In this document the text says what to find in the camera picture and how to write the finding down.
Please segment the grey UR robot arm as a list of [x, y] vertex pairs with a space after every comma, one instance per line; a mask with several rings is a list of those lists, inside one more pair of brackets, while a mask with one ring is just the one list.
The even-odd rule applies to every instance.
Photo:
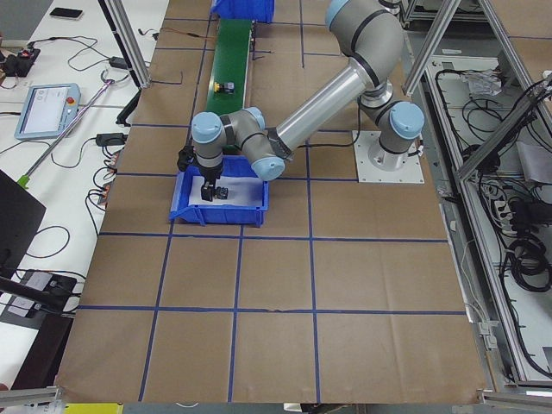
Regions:
[[216, 186], [223, 173], [224, 147], [236, 146], [260, 179], [276, 179], [294, 150], [354, 100], [380, 130], [368, 150], [371, 163], [387, 172], [402, 167], [421, 134], [424, 115], [414, 103], [393, 97], [389, 76], [404, 45], [398, 19], [381, 1], [349, 0], [331, 2], [325, 22], [348, 63], [280, 125], [266, 128], [256, 107], [193, 117], [191, 137], [195, 163], [204, 177], [203, 200], [227, 196]]

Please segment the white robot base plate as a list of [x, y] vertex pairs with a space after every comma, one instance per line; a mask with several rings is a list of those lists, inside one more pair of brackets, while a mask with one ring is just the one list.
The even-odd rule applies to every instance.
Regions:
[[380, 145], [379, 131], [360, 131], [354, 144], [358, 181], [361, 184], [424, 183], [420, 157], [411, 141], [404, 154], [390, 154]]

